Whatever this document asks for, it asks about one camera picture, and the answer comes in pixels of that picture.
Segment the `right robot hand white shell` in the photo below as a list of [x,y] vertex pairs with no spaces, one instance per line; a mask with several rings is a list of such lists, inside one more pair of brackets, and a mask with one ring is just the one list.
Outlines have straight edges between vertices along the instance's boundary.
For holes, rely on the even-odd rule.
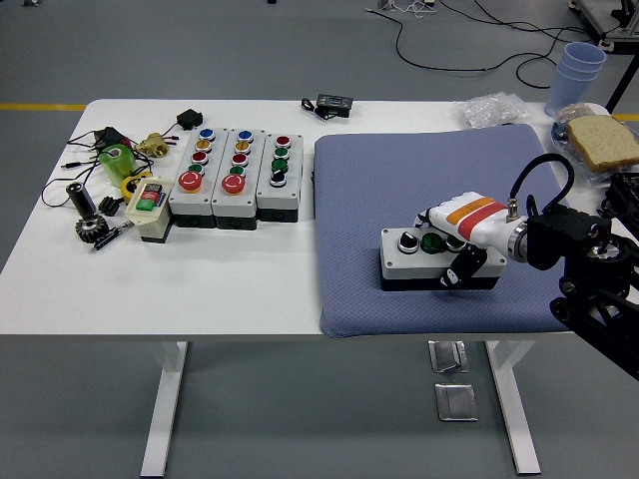
[[446,288],[467,285],[485,265],[491,247],[509,259],[527,260],[527,217],[518,214],[516,201],[504,205],[477,192],[466,192],[417,218],[419,226],[427,224],[465,243],[439,280]]

